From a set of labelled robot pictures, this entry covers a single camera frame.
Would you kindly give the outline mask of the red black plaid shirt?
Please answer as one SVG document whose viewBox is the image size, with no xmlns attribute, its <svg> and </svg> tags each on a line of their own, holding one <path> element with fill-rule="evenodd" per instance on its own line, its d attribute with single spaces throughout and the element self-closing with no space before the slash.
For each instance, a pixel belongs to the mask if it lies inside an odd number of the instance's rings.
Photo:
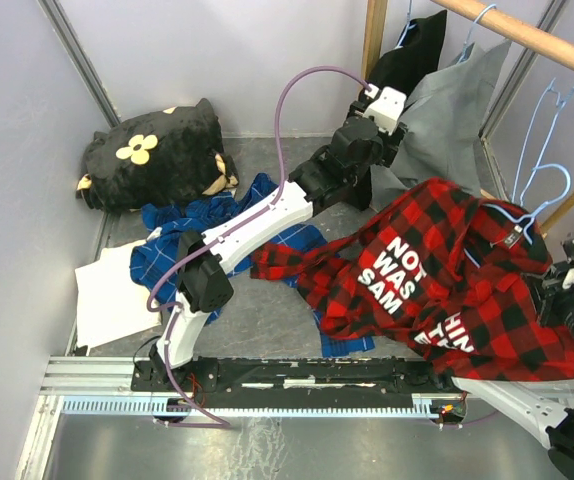
<svg viewBox="0 0 574 480">
<path fill-rule="evenodd" d="M 574 338 L 543 326 L 530 284 L 552 264 L 521 207 L 441 178 L 407 191 L 355 233 L 309 252 L 268 243 L 256 279 L 294 279 L 326 335 L 384 336 L 435 371 L 494 381 L 574 379 Z"/>
</svg>

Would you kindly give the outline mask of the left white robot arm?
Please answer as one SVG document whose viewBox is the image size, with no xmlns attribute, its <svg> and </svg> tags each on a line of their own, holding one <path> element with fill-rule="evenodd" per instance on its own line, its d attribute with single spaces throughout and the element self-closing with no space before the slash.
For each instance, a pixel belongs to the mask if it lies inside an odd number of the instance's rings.
<svg viewBox="0 0 574 480">
<path fill-rule="evenodd" d="M 208 317 L 233 296 L 229 273 L 277 234 L 349 197 L 371 166 L 390 165 L 406 132 L 396 120 L 350 117 L 256 205 L 203 233 L 182 234 L 177 261 L 162 277 L 176 279 L 175 296 L 165 305 L 171 316 L 157 343 L 154 379 L 168 390 L 182 387 Z"/>
</svg>

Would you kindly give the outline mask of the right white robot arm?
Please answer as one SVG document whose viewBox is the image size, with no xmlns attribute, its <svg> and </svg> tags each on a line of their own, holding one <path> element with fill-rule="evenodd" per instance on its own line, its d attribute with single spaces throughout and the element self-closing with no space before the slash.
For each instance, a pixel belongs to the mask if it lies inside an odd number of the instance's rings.
<svg viewBox="0 0 574 480">
<path fill-rule="evenodd" d="M 574 268 L 556 264 L 539 287 L 537 298 L 545 322 L 567 327 L 574 337 Z M 434 389 L 448 391 L 455 385 L 513 420 L 540 442 L 561 474 L 574 479 L 573 407 L 517 382 L 463 379 L 460 364 L 448 356 L 432 360 L 425 370 Z"/>
</svg>

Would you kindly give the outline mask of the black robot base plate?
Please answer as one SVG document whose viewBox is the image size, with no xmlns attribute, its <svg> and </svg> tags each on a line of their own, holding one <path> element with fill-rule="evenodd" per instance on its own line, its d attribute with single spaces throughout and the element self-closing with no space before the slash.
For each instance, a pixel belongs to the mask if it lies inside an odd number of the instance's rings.
<svg viewBox="0 0 574 480">
<path fill-rule="evenodd" d="M 172 370 L 208 409 L 407 408 L 412 397 L 462 393 L 426 362 L 396 357 L 251 359 L 198 357 Z"/>
</svg>

